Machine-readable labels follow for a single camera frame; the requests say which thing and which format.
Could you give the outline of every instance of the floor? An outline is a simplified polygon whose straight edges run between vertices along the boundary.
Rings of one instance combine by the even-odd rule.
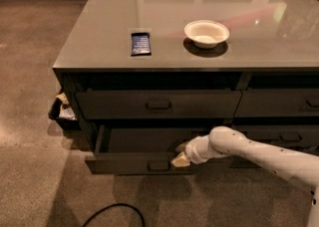
[[[82,226],[129,203],[148,227],[302,227],[310,194],[261,168],[201,165],[186,176],[93,175],[80,131],[48,119],[60,86],[52,66],[83,0],[0,0],[0,226]],[[112,208],[89,226],[142,226]]]

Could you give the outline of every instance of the cable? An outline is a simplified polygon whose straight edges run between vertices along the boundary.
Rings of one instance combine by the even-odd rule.
[[[88,226],[88,224],[91,222],[91,220],[92,220],[93,218],[95,218],[97,215],[99,215],[99,214],[102,213],[103,211],[108,210],[108,209],[113,208],[113,207],[129,207],[129,208],[133,209],[134,211],[136,211],[136,212],[139,214],[139,216],[140,216],[140,218],[141,218],[141,220],[142,220],[142,226],[143,226],[143,227],[146,227],[146,222],[145,222],[145,220],[144,220],[144,217],[143,217],[143,214],[141,213],[141,211],[140,211],[138,208],[136,208],[136,207],[134,207],[134,206],[132,206],[132,205],[130,205],[130,204],[127,204],[127,203],[115,203],[115,204],[111,204],[111,205],[109,205],[109,206],[106,206],[106,207],[100,209],[99,211],[97,211],[96,213],[94,213],[94,214],[84,223],[84,225],[82,225],[82,227]]]

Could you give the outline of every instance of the gray countertop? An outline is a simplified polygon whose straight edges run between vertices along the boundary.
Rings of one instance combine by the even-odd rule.
[[[230,31],[215,49],[184,34],[194,20]],[[105,71],[319,70],[316,0],[89,0],[54,69]],[[150,32],[152,55],[131,57],[131,33]]]

